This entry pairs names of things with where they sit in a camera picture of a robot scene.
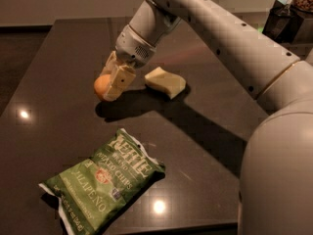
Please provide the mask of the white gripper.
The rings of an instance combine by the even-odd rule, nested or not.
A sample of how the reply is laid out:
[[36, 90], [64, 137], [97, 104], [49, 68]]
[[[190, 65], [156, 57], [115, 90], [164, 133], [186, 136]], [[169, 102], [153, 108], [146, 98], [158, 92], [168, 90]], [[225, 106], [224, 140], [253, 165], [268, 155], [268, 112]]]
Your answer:
[[155, 54], [156, 47], [144, 40], [129, 24], [122, 30], [100, 73], [107, 75], [109, 82], [105, 86], [103, 99], [115, 101], [133, 82], [136, 72], [132, 67], [121, 65], [127, 63], [135, 69], [143, 67]]

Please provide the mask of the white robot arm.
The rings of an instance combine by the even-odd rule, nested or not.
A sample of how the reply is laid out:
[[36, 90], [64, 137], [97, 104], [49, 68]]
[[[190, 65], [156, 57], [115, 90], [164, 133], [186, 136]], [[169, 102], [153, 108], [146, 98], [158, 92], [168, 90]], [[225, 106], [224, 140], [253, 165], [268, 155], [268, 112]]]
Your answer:
[[238, 235], [313, 235], [313, 67], [211, 0], [147, 0], [115, 42], [102, 98], [117, 99], [185, 21], [267, 112], [246, 145]]

